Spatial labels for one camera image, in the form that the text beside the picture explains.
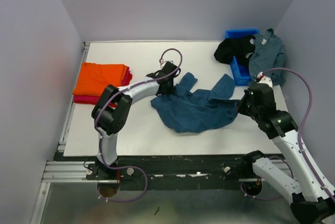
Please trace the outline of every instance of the orange cloth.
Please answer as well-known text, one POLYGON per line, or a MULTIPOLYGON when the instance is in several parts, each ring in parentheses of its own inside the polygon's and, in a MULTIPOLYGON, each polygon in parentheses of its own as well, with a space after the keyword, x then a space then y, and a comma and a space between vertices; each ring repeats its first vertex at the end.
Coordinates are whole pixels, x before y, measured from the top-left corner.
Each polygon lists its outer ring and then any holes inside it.
POLYGON ((82 63, 73 95, 100 97, 107 85, 121 86, 126 71, 124 64, 82 63))

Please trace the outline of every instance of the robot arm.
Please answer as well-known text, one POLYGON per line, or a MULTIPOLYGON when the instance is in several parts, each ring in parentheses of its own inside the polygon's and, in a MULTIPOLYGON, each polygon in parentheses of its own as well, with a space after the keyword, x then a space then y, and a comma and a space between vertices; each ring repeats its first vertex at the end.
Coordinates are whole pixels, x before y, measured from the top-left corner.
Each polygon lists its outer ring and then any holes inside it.
POLYGON ((102 108, 113 95, 119 93, 119 91, 124 91, 111 100, 117 106, 115 108, 106 107, 97 123, 97 128, 100 132, 99 137, 102 139, 101 149, 104 154, 104 161, 108 165, 113 164, 117 160, 117 135, 126 123, 130 106, 149 96, 172 93, 174 91, 173 79, 177 76, 175 73, 165 79, 158 81, 156 79, 170 74, 177 68, 173 63, 165 62, 161 70, 148 74, 144 81, 119 88, 112 85, 108 85, 105 88, 92 111, 94 120, 97 119, 102 108))
POLYGON ((272 139, 291 166, 297 181, 265 157, 252 160, 252 169, 284 196, 300 223, 315 223, 335 213, 335 203, 328 193, 334 195, 335 188, 323 175, 303 141, 303 148, 300 148, 298 127, 288 112, 276 109, 271 86, 271 83, 265 82, 251 84, 244 91, 238 111, 255 120, 259 128, 272 139))

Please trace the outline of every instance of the blue bin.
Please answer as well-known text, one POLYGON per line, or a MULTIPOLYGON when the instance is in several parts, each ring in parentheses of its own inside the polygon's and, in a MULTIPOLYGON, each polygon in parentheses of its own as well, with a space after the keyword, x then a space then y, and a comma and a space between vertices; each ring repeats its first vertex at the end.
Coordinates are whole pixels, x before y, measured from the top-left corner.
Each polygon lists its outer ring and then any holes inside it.
MULTIPOLYGON (((241 38, 247 35, 253 35, 259 33, 258 29, 237 29, 237 30, 227 30, 226 38, 241 38)), ((246 67, 241 65, 235 56, 230 63, 230 68, 232 75, 234 77, 236 86, 245 86, 251 82, 251 76, 246 67)))

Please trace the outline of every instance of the red cloth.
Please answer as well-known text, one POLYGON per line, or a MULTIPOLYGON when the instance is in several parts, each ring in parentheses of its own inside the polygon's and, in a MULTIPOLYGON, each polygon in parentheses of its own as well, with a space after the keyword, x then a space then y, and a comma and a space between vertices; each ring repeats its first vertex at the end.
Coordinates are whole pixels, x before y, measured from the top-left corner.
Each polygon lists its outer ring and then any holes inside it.
POLYGON ((124 64, 82 63, 73 95, 100 97, 107 85, 122 86, 127 66, 124 64))
MULTIPOLYGON (((122 86, 129 85, 131 79, 132 79, 132 74, 129 72, 129 67, 128 67, 125 78, 122 80, 122 86)), ((77 104, 96 105, 99 99, 100 97, 97 97, 97 96, 80 96, 80 95, 73 96, 73 102, 77 104)), ((116 107, 116 105, 112 103, 110 103, 109 105, 111 107, 116 107)))

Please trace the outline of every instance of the folded clothing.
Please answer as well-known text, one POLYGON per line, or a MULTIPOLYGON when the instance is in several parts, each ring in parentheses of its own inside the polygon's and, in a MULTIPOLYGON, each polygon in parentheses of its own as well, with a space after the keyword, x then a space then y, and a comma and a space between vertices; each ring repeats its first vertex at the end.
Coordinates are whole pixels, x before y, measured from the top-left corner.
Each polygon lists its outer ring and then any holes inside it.
POLYGON ((224 75, 209 91, 190 90, 197 82, 186 73, 175 86, 174 94, 162 95, 151 100, 163 123, 176 132, 202 132, 228 125, 237 117, 239 100, 228 100, 234 91, 235 81, 224 75))
MULTIPOLYGON (((132 74, 129 72, 127 76, 125 76, 124 80, 122 81, 122 86, 129 85, 130 80, 132 79, 132 74)), ((80 96, 80 95, 74 95, 73 96, 73 102, 77 104, 91 104, 96 105, 99 101, 100 97, 97 96, 80 96)))
POLYGON ((73 95, 100 97, 107 85, 122 86, 127 70, 124 64, 82 63, 73 95))

